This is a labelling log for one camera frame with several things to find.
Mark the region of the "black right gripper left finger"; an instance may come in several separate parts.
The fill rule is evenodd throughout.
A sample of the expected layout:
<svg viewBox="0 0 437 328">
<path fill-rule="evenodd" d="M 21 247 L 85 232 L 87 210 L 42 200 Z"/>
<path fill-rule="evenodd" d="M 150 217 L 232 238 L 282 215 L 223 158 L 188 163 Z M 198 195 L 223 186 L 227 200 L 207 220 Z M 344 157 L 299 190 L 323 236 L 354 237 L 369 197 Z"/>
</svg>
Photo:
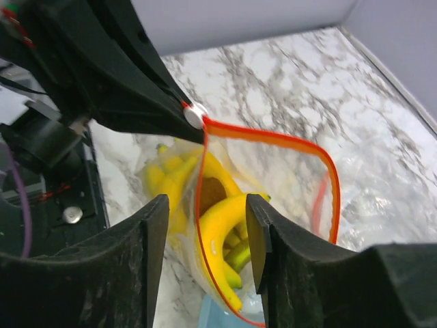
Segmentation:
<svg viewBox="0 0 437 328">
<path fill-rule="evenodd" d="M 2 327 L 151 327 L 169 221 L 158 195 L 54 256 L 1 254 Z"/>
</svg>

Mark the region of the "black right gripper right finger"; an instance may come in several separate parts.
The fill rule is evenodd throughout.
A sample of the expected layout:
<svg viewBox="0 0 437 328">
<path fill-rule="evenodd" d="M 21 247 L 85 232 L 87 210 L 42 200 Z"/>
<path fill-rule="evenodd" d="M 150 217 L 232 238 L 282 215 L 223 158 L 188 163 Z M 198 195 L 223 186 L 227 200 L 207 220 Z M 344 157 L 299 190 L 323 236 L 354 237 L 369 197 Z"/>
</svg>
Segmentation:
<svg viewBox="0 0 437 328">
<path fill-rule="evenodd" d="M 436 245 L 336 246 L 246 199 L 256 292 L 268 327 L 435 327 Z"/>
</svg>

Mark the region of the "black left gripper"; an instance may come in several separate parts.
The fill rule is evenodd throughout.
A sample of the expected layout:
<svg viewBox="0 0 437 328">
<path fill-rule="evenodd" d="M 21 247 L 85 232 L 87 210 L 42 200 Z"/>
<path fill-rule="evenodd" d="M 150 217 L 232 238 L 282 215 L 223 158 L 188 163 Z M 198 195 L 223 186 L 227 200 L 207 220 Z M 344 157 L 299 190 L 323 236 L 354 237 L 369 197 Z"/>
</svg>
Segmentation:
<svg viewBox="0 0 437 328">
<path fill-rule="evenodd" d="M 85 39 L 79 56 L 49 14 Z M 90 145 L 88 123 L 98 71 L 110 85 L 96 119 L 115 131 L 168 135 L 203 143 L 184 117 L 188 96 L 170 75 L 130 1 L 4 1 L 1 58 L 28 70 L 55 104 L 33 100 L 1 136 L 31 171 L 79 171 L 78 144 Z"/>
</svg>

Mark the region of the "yellow banana bunch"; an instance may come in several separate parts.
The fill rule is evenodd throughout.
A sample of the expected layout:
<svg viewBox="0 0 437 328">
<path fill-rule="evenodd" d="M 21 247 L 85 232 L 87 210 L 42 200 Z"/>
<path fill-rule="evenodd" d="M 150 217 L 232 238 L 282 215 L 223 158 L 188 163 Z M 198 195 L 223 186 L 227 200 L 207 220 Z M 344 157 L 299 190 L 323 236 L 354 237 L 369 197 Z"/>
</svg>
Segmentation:
<svg viewBox="0 0 437 328">
<path fill-rule="evenodd" d="M 150 196 L 165 194 L 169 198 L 169 242 L 176 243 L 187 235 L 190 201 L 186 198 L 186 185 L 197 166 L 203 147 L 147 164 L 143 171 L 143 186 Z"/>
<path fill-rule="evenodd" d="M 208 283 L 239 312 L 242 301 L 235 293 L 242 288 L 239 272 L 251 259 L 246 194 L 211 152 L 206 153 L 203 163 L 199 224 L 197 248 Z"/>
</svg>

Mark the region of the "clear orange zip bag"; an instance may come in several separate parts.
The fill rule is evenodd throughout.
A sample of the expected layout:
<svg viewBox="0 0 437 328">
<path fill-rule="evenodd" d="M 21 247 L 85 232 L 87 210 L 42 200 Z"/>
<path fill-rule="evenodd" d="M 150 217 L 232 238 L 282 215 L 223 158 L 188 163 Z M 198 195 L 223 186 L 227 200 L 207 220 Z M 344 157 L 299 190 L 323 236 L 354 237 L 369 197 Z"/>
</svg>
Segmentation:
<svg viewBox="0 0 437 328">
<path fill-rule="evenodd" d="M 263 327 L 254 278 L 261 240 L 246 221 L 246 198 L 259 195 L 335 243 L 341 212 L 337 169 L 327 151 L 305 139 L 210 119 L 198 103 L 184 103 L 182 110 L 203 143 L 159 144 L 139 172 L 143 192 L 169 197 L 168 245 L 199 285 L 226 312 Z"/>
</svg>

